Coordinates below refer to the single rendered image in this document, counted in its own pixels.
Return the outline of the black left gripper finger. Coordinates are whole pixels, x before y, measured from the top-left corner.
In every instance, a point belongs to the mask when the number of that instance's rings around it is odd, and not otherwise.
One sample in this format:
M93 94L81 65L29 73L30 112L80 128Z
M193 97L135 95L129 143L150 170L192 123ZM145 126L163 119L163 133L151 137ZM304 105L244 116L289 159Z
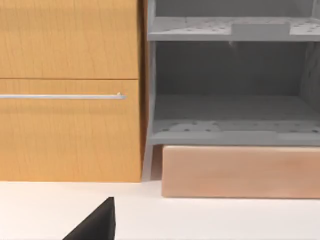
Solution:
M62 240L115 240L115 198L108 197Z

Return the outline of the wooden cupboard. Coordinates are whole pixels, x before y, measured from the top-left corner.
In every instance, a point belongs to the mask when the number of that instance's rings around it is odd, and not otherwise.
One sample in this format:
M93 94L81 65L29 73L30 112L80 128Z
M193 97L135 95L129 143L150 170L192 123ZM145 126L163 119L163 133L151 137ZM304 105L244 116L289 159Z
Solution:
M140 107L140 145L141 145L141 176L146 135L146 98L145 98L145 8L144 0L138 2L138 36L139 36L139 76L137 79L49 79L49 78L0 78L0 80L137 80L139 82L139 107ZM31 181L31 182L58 182L58 181Z

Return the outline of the plain wooden drawer front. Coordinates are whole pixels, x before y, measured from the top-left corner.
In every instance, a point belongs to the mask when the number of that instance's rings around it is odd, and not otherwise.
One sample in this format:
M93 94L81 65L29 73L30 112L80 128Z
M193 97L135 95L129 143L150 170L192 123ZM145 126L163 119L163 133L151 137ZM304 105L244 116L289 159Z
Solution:
M138 0L0 0L0 78L137 79Z

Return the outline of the pale wooden drawer front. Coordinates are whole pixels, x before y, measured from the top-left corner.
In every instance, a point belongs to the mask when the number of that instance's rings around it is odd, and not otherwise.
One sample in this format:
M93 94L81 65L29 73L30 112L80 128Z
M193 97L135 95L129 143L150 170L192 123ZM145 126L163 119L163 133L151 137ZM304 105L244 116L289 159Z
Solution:
M163 148L166 198L320 199L320 147Z

